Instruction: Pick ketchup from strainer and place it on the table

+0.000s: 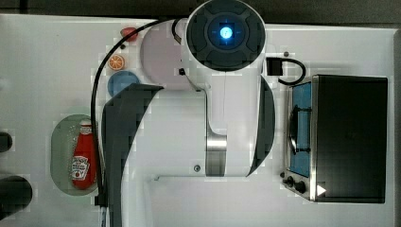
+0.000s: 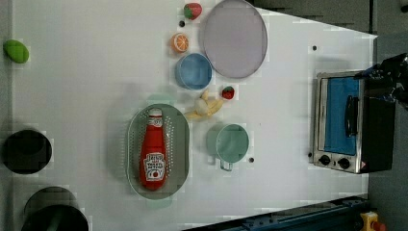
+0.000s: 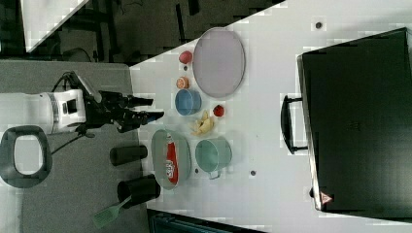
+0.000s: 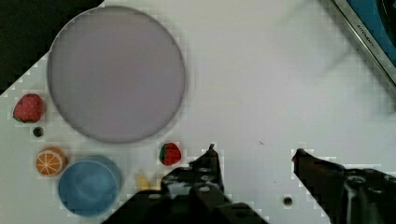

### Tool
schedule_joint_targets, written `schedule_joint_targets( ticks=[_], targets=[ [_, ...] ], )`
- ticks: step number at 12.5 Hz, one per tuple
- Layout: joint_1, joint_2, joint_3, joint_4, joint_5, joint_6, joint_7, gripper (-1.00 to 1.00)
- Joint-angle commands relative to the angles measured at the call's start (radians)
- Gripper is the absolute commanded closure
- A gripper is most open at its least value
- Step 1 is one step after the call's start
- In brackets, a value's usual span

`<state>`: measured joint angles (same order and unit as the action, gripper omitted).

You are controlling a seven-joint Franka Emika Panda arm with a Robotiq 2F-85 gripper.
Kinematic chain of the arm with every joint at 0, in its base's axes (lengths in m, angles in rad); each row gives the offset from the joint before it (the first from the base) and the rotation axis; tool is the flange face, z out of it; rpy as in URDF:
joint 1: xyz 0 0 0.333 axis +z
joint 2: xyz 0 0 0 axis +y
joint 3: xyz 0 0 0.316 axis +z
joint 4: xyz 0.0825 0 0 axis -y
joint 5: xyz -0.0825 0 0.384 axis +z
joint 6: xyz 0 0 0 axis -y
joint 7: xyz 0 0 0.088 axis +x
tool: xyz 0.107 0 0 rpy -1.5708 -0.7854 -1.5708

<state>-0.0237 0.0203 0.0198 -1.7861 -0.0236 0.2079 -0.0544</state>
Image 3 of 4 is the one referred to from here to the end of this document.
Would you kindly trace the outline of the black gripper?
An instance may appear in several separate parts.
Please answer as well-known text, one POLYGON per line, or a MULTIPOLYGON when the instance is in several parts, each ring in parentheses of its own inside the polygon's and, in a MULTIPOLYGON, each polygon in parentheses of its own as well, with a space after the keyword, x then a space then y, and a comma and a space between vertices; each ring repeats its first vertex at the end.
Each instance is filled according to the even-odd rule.
POLYGON ((100 91, 102 100, 98 103, 91 94, 84 94, 86 121, 79 123, 76 131, 86 133, 88 129, 100 128, 105 124, 116 124, 120 133, 146 125, 164 116, 164 112, 132 112, 131 108, 151 106, 151 98, 123 95, 119 92, 100 91))

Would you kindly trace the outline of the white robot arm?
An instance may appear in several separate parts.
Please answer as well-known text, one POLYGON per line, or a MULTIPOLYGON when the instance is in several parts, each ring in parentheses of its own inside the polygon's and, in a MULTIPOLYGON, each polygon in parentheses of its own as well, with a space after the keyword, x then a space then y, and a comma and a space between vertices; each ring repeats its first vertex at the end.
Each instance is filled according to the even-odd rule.
POLYGON ((92 95, 80 89, 38 94, 3 93, 1 130, 16 126, 38 126, 45 134, 77 132, 114 124, 120 133, 158 120, 163 112, 135 112, 137 106, 150 106, 151 99, 119 92, 102 91, 92 95))

